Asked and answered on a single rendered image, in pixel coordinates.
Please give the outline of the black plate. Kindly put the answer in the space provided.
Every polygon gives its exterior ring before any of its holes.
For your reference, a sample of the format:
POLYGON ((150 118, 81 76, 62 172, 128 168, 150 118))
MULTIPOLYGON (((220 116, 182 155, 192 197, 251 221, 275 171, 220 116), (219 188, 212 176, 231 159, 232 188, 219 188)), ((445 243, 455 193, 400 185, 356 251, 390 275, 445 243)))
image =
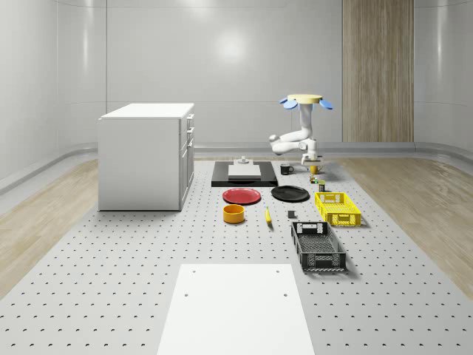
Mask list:
POLYGON ((310 199, 310 194, 306 189, 298 186, 277 186, 271 190, 274 198, 289 203, 304 202, 310 199))

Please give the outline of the drone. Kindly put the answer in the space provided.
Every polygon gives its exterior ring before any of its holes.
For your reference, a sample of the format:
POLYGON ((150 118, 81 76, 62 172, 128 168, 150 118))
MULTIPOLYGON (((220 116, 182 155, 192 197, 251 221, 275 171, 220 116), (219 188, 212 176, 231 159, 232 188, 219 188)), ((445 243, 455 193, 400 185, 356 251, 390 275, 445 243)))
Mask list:
POLYGON ((333 109, 333 105, 323 99, 321 95, 292 94, 279 101, 285 109, 294 109, 300 104, 319 104, 325 109, 333 109))

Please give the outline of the yellow basket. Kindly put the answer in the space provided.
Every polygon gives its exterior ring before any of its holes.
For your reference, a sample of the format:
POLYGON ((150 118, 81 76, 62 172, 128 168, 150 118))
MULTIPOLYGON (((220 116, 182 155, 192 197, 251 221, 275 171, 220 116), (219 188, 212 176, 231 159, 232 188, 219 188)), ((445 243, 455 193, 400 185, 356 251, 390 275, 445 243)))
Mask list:
POLYGON ((332 226, 360 226, 361 212, 344 192, 317 192, 315 204, 323 221, 332 226))

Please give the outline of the red plate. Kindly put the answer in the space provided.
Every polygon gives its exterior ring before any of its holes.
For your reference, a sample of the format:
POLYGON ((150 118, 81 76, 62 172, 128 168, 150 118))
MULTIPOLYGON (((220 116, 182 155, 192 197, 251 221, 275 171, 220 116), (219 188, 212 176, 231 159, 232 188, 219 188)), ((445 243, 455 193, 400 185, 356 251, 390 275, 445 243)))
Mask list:
POLYGON ((230 204, 250 205, 261 200, 261 194, 255 189, 234 188, 222 193, 224 201, 230 204))

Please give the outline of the black stove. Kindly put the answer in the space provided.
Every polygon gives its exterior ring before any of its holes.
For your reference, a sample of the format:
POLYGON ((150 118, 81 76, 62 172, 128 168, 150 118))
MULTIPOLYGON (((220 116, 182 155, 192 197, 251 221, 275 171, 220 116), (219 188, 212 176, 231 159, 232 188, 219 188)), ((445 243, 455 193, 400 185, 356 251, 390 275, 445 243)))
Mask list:
POLYGON ((278 181, 271 162, 242 157, 232 162, 216 161, 211 186, 275 187, 278 181))

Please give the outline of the yellow bowl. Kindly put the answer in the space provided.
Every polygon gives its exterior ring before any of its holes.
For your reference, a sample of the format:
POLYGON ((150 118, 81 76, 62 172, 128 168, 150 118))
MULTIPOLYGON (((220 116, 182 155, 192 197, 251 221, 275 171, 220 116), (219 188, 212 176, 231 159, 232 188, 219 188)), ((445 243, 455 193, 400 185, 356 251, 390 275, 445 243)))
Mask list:
POLYGON ((245 208, 238 204, 230 204, 223 208, 223 220, 226 223, 238 224, 245 219, 245 208))

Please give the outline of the dark grey basket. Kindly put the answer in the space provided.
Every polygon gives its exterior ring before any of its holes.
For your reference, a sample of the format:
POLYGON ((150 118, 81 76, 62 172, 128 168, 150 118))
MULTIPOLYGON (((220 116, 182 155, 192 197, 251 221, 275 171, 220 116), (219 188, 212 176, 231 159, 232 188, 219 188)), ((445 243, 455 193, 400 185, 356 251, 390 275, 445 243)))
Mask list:
POLYGON ((291 234, 303 269, 346 268, 346 251, 328 222, 292 222, 291 234))

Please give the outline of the white cabinet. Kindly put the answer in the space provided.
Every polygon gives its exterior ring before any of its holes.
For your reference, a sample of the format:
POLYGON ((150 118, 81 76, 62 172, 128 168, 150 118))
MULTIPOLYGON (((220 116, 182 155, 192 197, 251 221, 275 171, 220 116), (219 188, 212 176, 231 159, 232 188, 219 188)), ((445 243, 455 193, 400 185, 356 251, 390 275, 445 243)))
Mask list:
POLYGON ((98 208, 179 211, 194 175, 193 103, 129 104, 98 119, 98 208))

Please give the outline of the white board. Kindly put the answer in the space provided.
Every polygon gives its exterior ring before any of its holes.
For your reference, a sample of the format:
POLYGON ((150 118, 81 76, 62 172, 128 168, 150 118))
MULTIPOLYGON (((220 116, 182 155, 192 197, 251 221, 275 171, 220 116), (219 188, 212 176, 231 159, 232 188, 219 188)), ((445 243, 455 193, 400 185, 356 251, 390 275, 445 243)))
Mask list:
POLYGON ((291 265, 181 265, 157 355, 314 355, 291 265))

